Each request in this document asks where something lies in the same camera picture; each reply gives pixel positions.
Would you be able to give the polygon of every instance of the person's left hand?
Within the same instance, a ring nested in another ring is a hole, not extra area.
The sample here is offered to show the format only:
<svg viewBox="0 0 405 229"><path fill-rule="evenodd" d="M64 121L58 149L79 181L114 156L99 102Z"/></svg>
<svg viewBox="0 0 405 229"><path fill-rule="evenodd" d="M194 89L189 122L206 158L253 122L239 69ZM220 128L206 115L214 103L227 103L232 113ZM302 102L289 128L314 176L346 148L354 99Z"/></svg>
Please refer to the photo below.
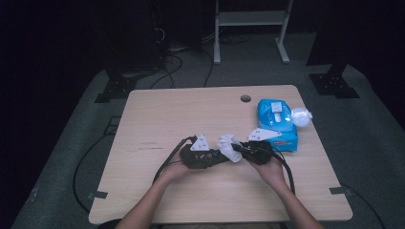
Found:
<svg viewBox="0 0 405 229"><path fill-rule="evenodd" d="M176 179L184 177L186 174L188 174L190 169L181 162L181 149L178 150L175 155L173 155L173 158L170 160L169 164L166 166L166 168L164 168L163 172L160 174L161 178L164 178L169 182L173 182Z"/></svg>

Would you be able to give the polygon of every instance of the table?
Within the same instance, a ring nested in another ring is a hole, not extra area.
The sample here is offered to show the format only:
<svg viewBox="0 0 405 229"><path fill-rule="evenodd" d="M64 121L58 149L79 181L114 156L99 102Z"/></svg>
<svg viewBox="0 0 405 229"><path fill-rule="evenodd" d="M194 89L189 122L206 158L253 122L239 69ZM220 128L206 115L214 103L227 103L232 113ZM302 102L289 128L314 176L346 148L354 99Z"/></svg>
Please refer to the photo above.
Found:
<svg viewBox="0 0 405 229"><path fill-rule="evenodd" d="M243 102L248 95L250 102ZM277 98L289 107L305 104L294 86L252 86L133 91L128 97L89 221L121 219L152 184L155 172L184 138L205 134L211 148L220 135L239 140L256 127L257 104ZM297 197L319 220L346 220L352 210L314 126L298 130L298 151L284 153ZM154 223L286 221L280 199L245 161L194 173L166 190Z"/></svg>
<svg viewBox="0 0 405 229"><path fill-rule="evenodd" d="M216 0L215 14L215 41L214 63L221 64L220 27L223 26L281 26L280 37L275 38L277 49L284 64L289 63L289 58L284 47L289 16L293 0L288 0L286 10L273 11L220 11L220 0Z"/></svg>

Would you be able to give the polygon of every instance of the forearm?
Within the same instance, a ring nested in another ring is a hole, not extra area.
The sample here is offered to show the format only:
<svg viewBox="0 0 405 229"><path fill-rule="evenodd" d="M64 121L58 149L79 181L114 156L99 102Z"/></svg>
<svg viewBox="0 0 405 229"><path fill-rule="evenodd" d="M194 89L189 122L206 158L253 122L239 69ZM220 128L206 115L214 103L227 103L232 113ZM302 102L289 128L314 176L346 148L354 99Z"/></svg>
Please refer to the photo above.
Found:
<svg viewBox="0 0 405 229"><path fill-rule="evenodd" d="M170 182L157 179L143 198L119 222L117 229L149 228L154 213Z"/></svg>
<svg viewBox="0 0 405 229"><path fill-rule="evenodd" d="M301 201L289 190L287 186L274 189L284 203L289 219L294 224L295 228L324 228L307 208L301 203Z"/></svg>

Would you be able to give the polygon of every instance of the floor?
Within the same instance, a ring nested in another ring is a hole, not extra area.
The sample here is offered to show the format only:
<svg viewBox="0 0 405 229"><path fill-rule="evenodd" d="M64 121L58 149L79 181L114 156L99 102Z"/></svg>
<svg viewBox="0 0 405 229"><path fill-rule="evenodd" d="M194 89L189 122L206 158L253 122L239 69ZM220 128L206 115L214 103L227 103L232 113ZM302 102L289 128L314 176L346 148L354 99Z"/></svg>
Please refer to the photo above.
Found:
<svg viewBox="0 0 405 229"><path fill-rule="evenodd" d="M221 65L212 66L212 44L203 47L205 52L168 56L166 70L173 72L173 81L164 77L167 72L160 71L140 79L136 89L150 90L152 85L153 89L295 85L313 114L312 122L337 177L355 191L348 192L347 196L353 210L352 219L322 223L328 228L381 228L373 213L375 210L387 228L403 227L403 130L375 95L367 78L351 66L343 76L359 98L337 99L317 93L309 74L325 73L330 66L306 66L314 33L286 36L285 45L291 60L287 65L282 63L275 46L276 36L244 35L246 41L239 45L222 45ZM122 114L126 102L125 98L116 98L95 103L107 82L105 72L95 75L12 228L97 228L88 221L86 209L92 206L114 141L113 135L103 135L103 132L112 116ZM77 196L84 208L75 201L74 178ZM268 226L255 224L246 228ZM180 227L167 225L165 228ZM212 228L240 227L215 225Z"/></svg>

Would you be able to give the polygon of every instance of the white tissue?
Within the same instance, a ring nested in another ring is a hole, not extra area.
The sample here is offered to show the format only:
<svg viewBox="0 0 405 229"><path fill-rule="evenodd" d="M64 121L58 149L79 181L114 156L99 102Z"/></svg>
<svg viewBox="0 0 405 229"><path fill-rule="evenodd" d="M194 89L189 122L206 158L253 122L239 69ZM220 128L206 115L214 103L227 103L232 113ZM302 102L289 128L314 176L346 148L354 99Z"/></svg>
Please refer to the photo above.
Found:
<svg viewBox="0 0 405 229"><path fill-rule="evenodd" d="M233 162L238 162L242 159L242 155L233 150L231 143L241 145L241 142L234 135L221 135L220 139L218 139L217 147L221 151L221 154Z"/></svg>
<svg viewBox="0 0 405 229"><path fill-rule="evenodd" d="M294 108L291 111L292 123L297 127L305 127L310 123L312 114L306 108Z"/></svg>

